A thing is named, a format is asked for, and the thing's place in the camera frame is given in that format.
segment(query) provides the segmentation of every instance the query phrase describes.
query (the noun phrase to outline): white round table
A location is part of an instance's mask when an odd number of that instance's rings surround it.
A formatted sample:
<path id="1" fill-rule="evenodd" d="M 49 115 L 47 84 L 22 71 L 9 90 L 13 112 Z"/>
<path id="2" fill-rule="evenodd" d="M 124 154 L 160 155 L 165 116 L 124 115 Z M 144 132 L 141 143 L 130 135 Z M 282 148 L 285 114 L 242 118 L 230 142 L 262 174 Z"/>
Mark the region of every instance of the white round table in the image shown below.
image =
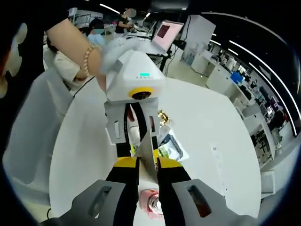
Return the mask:
<path id="1" fill-rule="evenodd" d="M 105 130 L 105 94 L 96 80 L 77 95 L 61 125 L 50 168 L 50 203 L 59 217 L 72 200 L 98 179 L 106 179 L 117 161 Z M 193 84 L 166 79 L 159 98 L 173 120 L 172 129 L 189 159 L 182 162 L 198 178 L 224 194 L 228 208 L 258 217 L 261 176 L 255 149 L 243 121 L 227 97 Z M 139 190 L 157 188 L 140 181 Z M 137 205 L 134 225 L 164 225 L 149 219 Z"/>

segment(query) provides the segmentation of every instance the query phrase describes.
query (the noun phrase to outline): black ceiling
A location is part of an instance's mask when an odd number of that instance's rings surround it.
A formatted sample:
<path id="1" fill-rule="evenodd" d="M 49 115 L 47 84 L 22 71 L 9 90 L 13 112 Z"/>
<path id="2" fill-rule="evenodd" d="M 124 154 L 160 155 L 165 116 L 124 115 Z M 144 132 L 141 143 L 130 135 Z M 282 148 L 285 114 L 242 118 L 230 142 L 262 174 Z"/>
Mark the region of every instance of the black ceiling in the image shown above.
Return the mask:
<path id="1" fill-rule="evenodd" d="M 114 12 L 100 7 L 100 3 L 110 6 L 119 12 L 123 12 L 125 8 L 135 8 L 138 15 L 141 16 L 144 16 L 151 7 L 151 0 L 127 1 L 127 3 L 117 3 L 116 1 L 108 0 L 69 0 L 69 3 L 72 7 L 105 14 L 114 14 Z M 257 68 L 261 66 L 266 69 L 253 56 L 229 43 L 229 40 L 238 43 L 261 58 L 280 76 L 296 102 L 301 106 L 301 91 L 297 93 L 298 82 L 300 82 L 298 77 L 300 67 L 296 63 L 298 61 L 294 61 L 296 58 L 295 53 L 301 51 L 301 45 L 299 44 L 301 40 L 299 33 L 301 20 L 298 17 L 298 8 L 294 4 L 290 4 L 288 1 L 285 1 L 285 4 L 283 2 L 270 4 L 262 1 L 224 1 L 222 3 L 221 1 L 191 0 L 187 12 L 189 14 L 199 14 L 214 23 L 216 25 L 214 33 L 217 36 L 213 36 L 212 39 L 221 43 L 222 48 L 230 48 L 237 52 L 239 54 L 238 57 L 245 64 L 248 65 L 251 62 Z M 248 21 L 230 16 L 202 14 L 202 12 L 225 13 L 250 19 L 280 35 L 286 43 L 265 29 Z M 170 20 L 178 18 L 179 14 L 179 12 L 161 13 L 164 19 Z M 157 18 L 158 14 L 151 14 L 149 18 L 154 17 Z M 292 114 L 294 119 L 297 120 L 298 114 L 286 90 L 275 77 L 272 77 L 272 83 L 282 94 L 285 103 L 290 106 L 289 108 L 294 110 L 292 110 Z"/>

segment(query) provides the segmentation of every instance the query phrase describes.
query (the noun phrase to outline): pink screen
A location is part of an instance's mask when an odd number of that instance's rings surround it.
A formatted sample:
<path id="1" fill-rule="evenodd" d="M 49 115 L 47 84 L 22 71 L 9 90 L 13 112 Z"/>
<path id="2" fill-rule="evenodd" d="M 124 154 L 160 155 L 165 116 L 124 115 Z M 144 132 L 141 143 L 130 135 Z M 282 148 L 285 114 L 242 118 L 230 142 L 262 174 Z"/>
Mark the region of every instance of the pink screen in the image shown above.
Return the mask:
<path id="1" fill-rule="evenodd" d="M 162 22 L 162 25 L 153 41 L 160 45 L 165 51 L 167 51 L 182 27 L 183 24 Z"/>

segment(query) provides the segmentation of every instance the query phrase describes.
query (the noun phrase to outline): camera lens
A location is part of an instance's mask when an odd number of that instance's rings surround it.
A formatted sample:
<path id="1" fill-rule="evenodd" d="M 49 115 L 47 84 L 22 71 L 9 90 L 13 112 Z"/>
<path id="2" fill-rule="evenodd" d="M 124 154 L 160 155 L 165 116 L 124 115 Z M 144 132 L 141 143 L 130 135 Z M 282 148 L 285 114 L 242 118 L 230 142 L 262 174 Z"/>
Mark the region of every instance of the camera lens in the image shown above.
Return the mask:
<path id="1" fill-rule="evenodd" d="M 135 100 L 144 100 L 151 95 L 150 92 L 139 92 L 132 95 L 132 98 Z"/>

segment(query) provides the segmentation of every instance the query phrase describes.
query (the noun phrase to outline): gold bracelet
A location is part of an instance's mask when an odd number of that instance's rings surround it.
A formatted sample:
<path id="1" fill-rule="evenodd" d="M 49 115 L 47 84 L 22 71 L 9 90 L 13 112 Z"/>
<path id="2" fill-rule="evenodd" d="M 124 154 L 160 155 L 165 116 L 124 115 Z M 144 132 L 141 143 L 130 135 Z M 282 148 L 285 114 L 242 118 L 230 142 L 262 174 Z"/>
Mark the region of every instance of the gold bracelet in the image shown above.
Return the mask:
<path id="1" fill-rule="evenodd" d="M 90 53 L 95 49 L 95 46 L 92 45 L 91 47 L 89 47 L 85 53 L 85 63 L 84 63 L 84 70 L 85 70 L 85 73 L 86 73 L 86 76 L 90 76 L 90 73 L 89 73 L 89 69 L 88 69 L 88 59 L 89 59 L 89 56 L 90 56 Z"/>

